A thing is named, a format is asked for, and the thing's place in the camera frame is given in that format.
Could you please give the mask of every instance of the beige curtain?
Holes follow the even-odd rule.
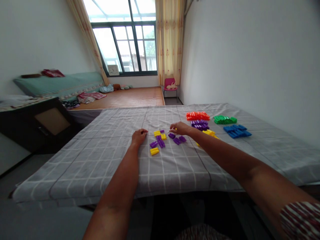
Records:
[[[89,48],[91,49],[93,56],[95,60],[98,63],[98,66],[100,67],[101,75],[103,78],[103,81],[105,85],[109,85],[109,80],[107,78],[107,75],[102,67],[102,61],[99,54],[99,49],[97,46],[96,39],[94,37],[94,33],[89,21],[89,17],[86,11],[86,8],[84,6],[83,0],[67,0],[67,3],[69,4],[69,7],[73,13],[73,16],[77,20],[77,23],[79,24],[79,27],[81,29],[81,32],[83,34],[83,37],[88,44]]]
[[[158,80],[180,84],[185,0],[156,0]]]

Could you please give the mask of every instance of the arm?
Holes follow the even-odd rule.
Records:
[[[138,185],[138,150],[147,130],[139,129],[94,211],[83,239],[125,239]]]
[[[182,122],[172,124],[170,129],[170,132],[188,135],[195,140],[220,167],[240,183],[282,234],[280,211],[285,205],[302,201],[319,203],[273,168],[238,148]]]

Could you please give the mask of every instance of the pink chair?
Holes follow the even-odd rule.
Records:
[[[177,96],[177,102],[178,101],[178,88],[174,88],[174,89],[167,89],[167,86],[171,85],[172,83],[175,83],[176,81],[174,80],[174,78],[166,78],[164,80],[164,88],[163,88],[163,98],[164,98],[164,94],[165,91],[176,91],[176,96]]]

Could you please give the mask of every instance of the nightstand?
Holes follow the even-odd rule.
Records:
[[[0,132],[31,153],[39,149],[57,152],[79,131],[57,97],[0,109]]]

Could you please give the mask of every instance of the shirt sleeve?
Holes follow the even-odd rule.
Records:
[[[320,239],[320,204],[290,203],[281,210],[280,220],[288,239]]]

